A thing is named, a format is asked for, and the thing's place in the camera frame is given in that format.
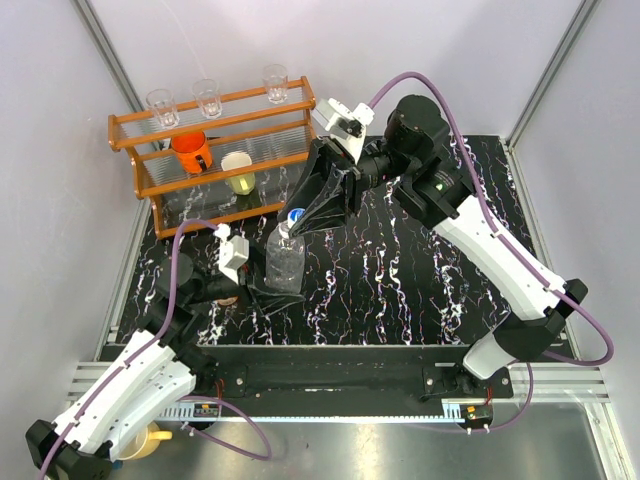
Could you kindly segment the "clear plastic bottle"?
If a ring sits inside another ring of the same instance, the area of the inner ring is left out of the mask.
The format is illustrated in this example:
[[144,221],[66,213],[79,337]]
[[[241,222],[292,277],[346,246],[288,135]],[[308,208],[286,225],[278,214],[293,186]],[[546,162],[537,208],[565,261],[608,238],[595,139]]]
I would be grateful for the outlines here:
[[292,236],[290,230],[289,222],[283,221],[268,237],[265,284],[278,291],[298,294],[305,269],[305,241],[301,236]]

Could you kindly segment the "orange juice bottle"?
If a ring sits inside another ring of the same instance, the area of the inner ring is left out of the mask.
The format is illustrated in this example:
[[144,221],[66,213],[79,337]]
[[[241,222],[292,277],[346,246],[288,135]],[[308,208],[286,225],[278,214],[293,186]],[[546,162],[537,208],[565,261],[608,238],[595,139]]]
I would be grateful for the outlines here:
[[220,306],[230,306],[235,304],[238,301],[238,297],[230,297],[230,298],[226,298],[226,299],[219,299],[216,302],[220,305]]

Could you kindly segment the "small white bottle cap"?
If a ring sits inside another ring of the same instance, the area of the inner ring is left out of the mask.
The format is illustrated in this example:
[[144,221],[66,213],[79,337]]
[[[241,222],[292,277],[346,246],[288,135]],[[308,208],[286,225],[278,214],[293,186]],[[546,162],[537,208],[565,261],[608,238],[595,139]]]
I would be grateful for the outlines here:
[[286,222],[289,228],[295,225],[304,215],[305,210],[303,208],[292,209],[286,217]]

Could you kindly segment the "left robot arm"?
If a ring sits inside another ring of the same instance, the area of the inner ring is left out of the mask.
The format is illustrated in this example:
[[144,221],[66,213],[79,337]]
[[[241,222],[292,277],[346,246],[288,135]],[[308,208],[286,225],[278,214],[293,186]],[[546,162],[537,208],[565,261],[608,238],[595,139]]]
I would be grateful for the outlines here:
[[222,245],[224,264],[201,272],[179,250],[165,260],[156,311],[143,319],[99,379],[53,421],[37,420],[25,438],[41,479],[105,479],[129,443],[166,408],[223,392],[218,360],[198,347],[196,306],[236,297],[271,315],[303,301],[265,283],[262,247]]

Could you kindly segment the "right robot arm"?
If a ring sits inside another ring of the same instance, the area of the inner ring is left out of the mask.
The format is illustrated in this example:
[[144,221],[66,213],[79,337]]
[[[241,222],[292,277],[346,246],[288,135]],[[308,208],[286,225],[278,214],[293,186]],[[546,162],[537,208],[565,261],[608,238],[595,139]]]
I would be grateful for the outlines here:
[[358,214],[363,194],[397,179],[394,198],[425,228],[456,246],[500,290],[508,317],[474,342],[454,371],[466,396],[486,389],[490,377],[515,361],[533,361],[564,329],[587,293],[578,279],[548,270],[481,203],[470,168],[446,160],[450,132],[429,98],[408,95],[389,115],[381,140],[367,143],[374,112],[359,104],[321,100],[312,112],[325,130],[312,141],[305,169],[288,200],[292,236],[341,228]]

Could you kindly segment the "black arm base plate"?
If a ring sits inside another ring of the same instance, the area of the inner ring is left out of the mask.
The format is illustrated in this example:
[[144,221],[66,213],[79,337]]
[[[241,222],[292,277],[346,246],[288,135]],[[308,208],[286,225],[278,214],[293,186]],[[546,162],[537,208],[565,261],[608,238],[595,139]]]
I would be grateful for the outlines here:
[[283,391],[296,387],[364,386],[381,380],[384,389],[400,390],[401,399],[423,403],[448,393],[464,397],[492,391],[492,381],[475,380],[462,368],[462,346],[214,346],[204,348],[209,363],[199,374],[199,394],[223,396],[245,378],[249,390]]

